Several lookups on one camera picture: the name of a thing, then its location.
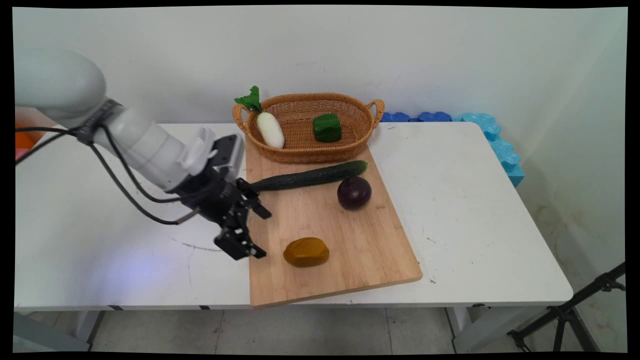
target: basket handle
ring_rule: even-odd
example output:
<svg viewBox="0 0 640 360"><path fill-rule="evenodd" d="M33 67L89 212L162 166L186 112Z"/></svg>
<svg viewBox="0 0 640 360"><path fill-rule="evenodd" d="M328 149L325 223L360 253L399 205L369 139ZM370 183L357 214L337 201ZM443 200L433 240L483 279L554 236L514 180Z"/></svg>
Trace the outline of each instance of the basket handle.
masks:
<svg viewBox="0 0 640 360"><path fill-rule="evenodd" d="M380 120L382 120L382 115L385 113L385 102L380 99L376 99L370 102L367 107L371 110L371 106L374 105L376 106L376 117L373 119L373 127L376 127L380 123Z"/></svg>
<svg viewBox="0 0 640 360"><path fill-rule="evenodd" d="M251 112L245 105L236 104L234 106L234 109L232 110L232 114L233 114L234 120L236 121L236 124L238 125L240 130L242 130L245 134L247 134L249 132L249 130L247 130L246 126L244 125L244 120L242 119L242 111L243 110L246 111L247 114L249 114L249 112Z"/></svg>

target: blue foam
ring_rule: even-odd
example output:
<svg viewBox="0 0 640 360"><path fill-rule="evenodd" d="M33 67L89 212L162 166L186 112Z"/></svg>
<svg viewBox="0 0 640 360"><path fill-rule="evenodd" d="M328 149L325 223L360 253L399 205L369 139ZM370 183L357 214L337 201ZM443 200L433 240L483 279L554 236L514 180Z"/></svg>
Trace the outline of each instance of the blue foam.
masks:
<svg viewBox="0 0 640 360"><path fill-rule="evenodd" d="M435 114L424 112L418 115L418 119L422 122L447 122L451 121L451 115L438 111Z"/></svg>
<svg viewBox="0 0 640 360"><path fill-rule="evenodd" d="M501 139L499 136L495 141L489 142L493 152L500 160L500 164L506 172L513 170L520 162L520 155L513 152L513 145Z"/></svg>
<svg viewBox="0 0 640 360"><path fill-rule="evenodd" d="M410 116L405 113L384 113L380 122L408 122Z"/></svg>
<svg viewBox="0 0 640 360"><path fill-rule="evenodd" d="M509 180L511 180L513 187L516 188L520 184L520 181L524 179L524 171L522 171L519 165L516 165L513 170L507 171L507 176L509 176Z"/></svg>
<svg viewBox="0 0 640 360"><path fill-rule="evenodd" d="M442 111L432 113L421 113L418 117L411 117L405 113L384 113L380 122L446 122L451 121L451 116Z"/></svg>
<svg viewBox="0 0 640 360"><path fill-rule="evenodd" d="M502 131L502 128L495 123L495 117L489 114L464 113L456 121L468 121L478 124L484 133L484 137L491 142L498 139L498 135Z"/></svg>

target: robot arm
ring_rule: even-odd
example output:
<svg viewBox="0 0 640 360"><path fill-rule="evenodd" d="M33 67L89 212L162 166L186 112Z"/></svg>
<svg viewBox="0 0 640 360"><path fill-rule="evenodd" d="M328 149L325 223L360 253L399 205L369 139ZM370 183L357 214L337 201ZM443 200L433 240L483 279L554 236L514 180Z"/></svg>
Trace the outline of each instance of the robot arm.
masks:
<svg viewBox="0 0 640 360"><path fill-rule="evenodd" d="M236 179L244 150L241 137L216 140L203 127L185 145L154 121L106 97L98 66L72 51L16 47L13 64L16 106L37 108L73 129L81 142L95 142L117 155L101 128L106 126L130 167L220 225L222 232L214 242L227 254L234 259L266 255L253 244L246 228L248 209L262 218L271 213L244 179ZM211 190L193 196L206 188Z"/></svg>

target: white table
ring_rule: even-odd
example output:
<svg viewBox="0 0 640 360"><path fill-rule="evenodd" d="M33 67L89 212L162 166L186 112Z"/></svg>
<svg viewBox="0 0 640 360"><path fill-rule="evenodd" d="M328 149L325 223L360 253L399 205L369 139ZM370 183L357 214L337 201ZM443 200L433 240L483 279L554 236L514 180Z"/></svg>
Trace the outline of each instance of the white table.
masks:
<svg viewBox="0 0 640 360"><path fill-rule="evenodd" d="M163 124L183 142L200 126L217 136L241 133L235 124ZM449 307L459 333L454 343L466 352L540 307L571 298L477 125L381 123L369 147L424 277L291 306ZM153 214L174 219L188 212L179 203L147 201L118 160L103 153ZM240 176L245 172L243 160ZM215 247L216 224L195 217L160 225L144 217L76 139L33 155L16 168L15 180L14 311L250 307L248 262ZM152 195L166 196L139 180ZM494 308L469 324L460 309L474 304Z"/></svg>

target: black cable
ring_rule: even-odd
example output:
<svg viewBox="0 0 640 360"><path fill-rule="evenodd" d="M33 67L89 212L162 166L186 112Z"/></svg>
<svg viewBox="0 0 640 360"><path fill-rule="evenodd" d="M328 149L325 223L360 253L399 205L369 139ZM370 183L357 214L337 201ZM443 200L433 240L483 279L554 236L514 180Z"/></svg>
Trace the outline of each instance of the black cable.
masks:
<svg viewBox="0 0 640 360"><path fill-rule="evenodd" d="M42 126L33 126L33 127L16 127L16 133L24 133L26 131L48 131L50 133L63 133L66 135L75 136L76 133L72 130L68 129L58 129L56 127L42 127Z"/></svg>
<svg viewBox="0 0 640 360"><path fill-rule="evenodd" d="M65 136L65 135L66 135L65 133L55 134L54 136L52 136L52 137L46 139L45 141L43 141L42 143L36 145L31 150L29 150L26 154L22 155L18 160L16 160L15 161L15 166L18 166L19 163L22 163L24 160L26 160L28 157L33 155L36 151L42 149L42 147L44 147L48 143L53 142L53 141L61 138L62 136Z"/></svg>
<svg viewBox="0 0 640 360"><path fill-rule="evenodd" d="M91 150L93 150L95 155L98 157L98 159L102 163L102 166L104 167L104 169L107 170L107 172L109 173L109 176L111 176L111 179L116 183L116 185L118 186L120 191L122 191L122 193L127 197L127 199L129 199L131 204L133 204L133 206L135 206L136 209L138 209L141 213L143 213L146 217L150 218L151 220L154 220L154 221L159 222L160 224L164 224L164 225L179 225L179 224L189 220L191 217L193 217L194 215L196 215L197 213L200 212L200 208L196 208L192 212L188 213L187 215L184 215L183 217L181 217L181 218L179 218L177 220L174 220L174 221L163 220L161 218L155 217L153 214L149 213L142 206L140 206L140 204L138 204L133 199L131 194L129 194L129 192L124 188L124 186L122 186L122 183L120 183L120 181L118 180L116 175L111 170L111 167L109 167L109 165L107 164L107 161L105 161L105 159L102 157L102 154L98 151L98 149L96 149L95 145L90 143L89 147L91 148Z"/></svg>
<svg viewBox="0 0 640 360"><path fill-rule="evenodd" d="M136 185L138 190L147 199L149 199L149 200L151 200L153 202L159 202L159 203L175 202L175 201L180 201L180 200L183 200L183 199L189 199L189 198L192 198L192 197L198 197L198 196L204 195L204 194L208 193L209 191L211 191L211 189L213 188L213 185L211 185L211 186L208 186L208 187L204 188L203 190L200 190L199 192L192 193L192 194L189 194L189 195L185 195L185 196L182 196L182 197L170 197L169 199L158 199L157 197L151 196L151 194L149 194L148 192L145 191L144 188L142 188L142 185L140 185L140 182L136 179L136 176L134 176L133 172L131 172L131 169L129 168L129 164L127 164L126 160L124 160L124 156L122 156L122 153L120 152L120 150L116 146L115 142L113 141L113 137L111 136L111 131L109 130L109 128L107 126L105 126L105 125L100 125L100 127L102 128L102 130L104 130L104 133L107 134L107 140L109 140L109 144L111 145L111 147L115 151L116 156L118 157L118 159L120 159L120 162L122 163L122 166L124 167L124 170L127 172L129 177L131 178L131 181L133 181L134 185Z"/></svg>
<svg viewBox="0 0 640 360"><path fill-rule="evenodd" d="M20 159L18 159L15 164L18 165L19 163L21 163L24 159L28 158L29 156L31 156L34 152L40 150L42 147L44 147L45 145L47 145L48 143L51 143L52 141L61 138L62 136L65 135L71 135L71 136L77 136L76 133L74 131L71 130L67 130L67 129L57 129L55 127L17 127L15 129L16 133L22 133L22 132L26 132L26 131L50 131L53 133L58 133L57 135L52 136L49 139L46 139L44 142L38 144L36 147L34 147L33 149L31 149L28 153L26 153L25 155L23 155ZM98 149L95 147L94 144L90 143L89 147L91 148L91 150L93 150L93 152L95 153L95 155L98 157L98 160L100 160L100 162L102 163L102 166L105 168L105 170L107 170L107 172L109 173L109 176L111 176L111 179L116 183L116 185L118 186L118 188L120 189L120 191L122 191L122 193L127 197L127 199L136 207L136 209L138 209L138 211L140 211L141 213L143 213L145 216L147 216L148 218L150 218L153 221L159 222L160 224L164 224L164 225L179 225L187 220L189 220L191 217L195 216L197 213L200 212L200 208L196 208L194 209L192 212L188 213L187 215L184 215L183 217L174 220L174 221L169 221L169 220L163 220L161 218L155 217L153 214L149 213L147 210L145 210L142 206L140 206L140 204L138 204L133 197L129 194L129 192L127 192L127 190L124 188L124 186L122 186L122 183L120 183L120 181L118 180L118 178L116 177L116 175L113 173L113 171L111 170L111 167L109 167L109 164L107 164L106 160L102 157L102 154L98 151ZM118 149L114 146L113 147L116 151L116 153L119 153Z"/></svg>
<svg viewBox="0 0 640 360"><path fill-rule="evenodd" d="M70 130L67 130L67 129L56 129L55 127L40 127L40 126L37 126L37 127L16 127L15 128L15 132L16 133L25 133L27 131L49 131L49 132L58 133L58 134L46 139L45 141L43 141L40 144L34 146L26 154L22 155L18 160L15 161L15 166L18 166L19 163L22 163L24 160L26 160L28 157L33 155L36 151L42 149L42 147L44 147L48 143L51 143L51 142L61 138L62 136L65 136L65 135L71 135L71 136L75 136L76 135L73 131L70 131Z"/></svg>

